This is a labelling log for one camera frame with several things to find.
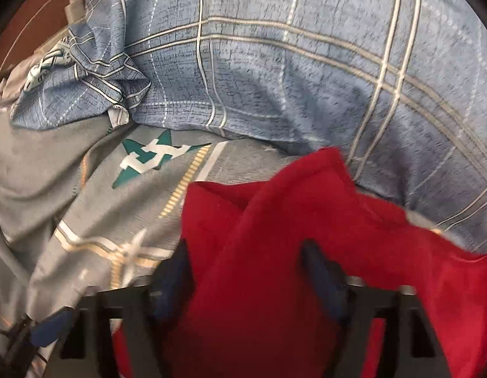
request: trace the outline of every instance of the blue plaid fabric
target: blue plaid fabric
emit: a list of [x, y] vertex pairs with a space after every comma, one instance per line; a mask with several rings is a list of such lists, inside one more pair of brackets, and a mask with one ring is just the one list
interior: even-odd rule
[[86, 0], [16, 125], [138, 123], [338, 146], [356, 183], [487, 252], [487, 31], [464, 0]]

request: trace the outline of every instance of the beige fabric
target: beige fabric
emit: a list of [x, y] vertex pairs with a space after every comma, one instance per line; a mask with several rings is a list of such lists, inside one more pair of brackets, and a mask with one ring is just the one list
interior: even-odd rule
[[22, 60], [17, 64], [7, 79], [0, 82], [0, 108], [12, 105], [25, 86], [26, 77], [30, 69], [38, 63], [43, 54], [33, 54], [31, 57]]

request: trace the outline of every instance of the red cloth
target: red cloth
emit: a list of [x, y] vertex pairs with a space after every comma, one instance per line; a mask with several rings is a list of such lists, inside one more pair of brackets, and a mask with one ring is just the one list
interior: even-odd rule
[[268, 182], [191, 184], [182, 236], [195, 293], [165, 343], [174, 378], [322, 376], [337, 328], [301, 268], [307, 238], [370, 286], [415, 286], [454, 378], [475, 377], [487, 361], [487, 255], [356, 193], [336, 149]]

